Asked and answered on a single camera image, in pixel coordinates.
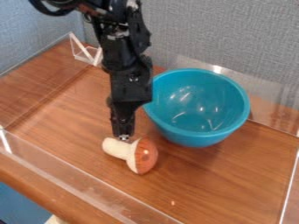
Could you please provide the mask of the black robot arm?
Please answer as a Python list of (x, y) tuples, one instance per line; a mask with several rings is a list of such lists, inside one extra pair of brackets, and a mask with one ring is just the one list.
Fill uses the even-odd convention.
[(107, 105), (114, 136), (126, 141), (135, 134), (136, 110), (152, 101), (154, 64), (146, 55), (151, 32), (140, 0), (28, 0), (44, 15), (63, 17), (79, 11), (94, 27), (103, 52), (102, 67), (110, 75)]

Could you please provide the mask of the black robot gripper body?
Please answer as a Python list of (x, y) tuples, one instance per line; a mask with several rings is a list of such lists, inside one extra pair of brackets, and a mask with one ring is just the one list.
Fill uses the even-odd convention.
[(127, 66), (120, 59), (106, 59), (111, 95), (107, 105), (114, 110), (135, 110), (152, 100), (152, 60), (142, 55)]

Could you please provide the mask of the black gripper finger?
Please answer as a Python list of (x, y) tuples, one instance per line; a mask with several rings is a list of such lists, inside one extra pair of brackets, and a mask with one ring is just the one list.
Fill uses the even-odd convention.
[(126, 141), (135, 134), (138, 106), (132, 102), (114, 102), (110, 108), (114, 136)]

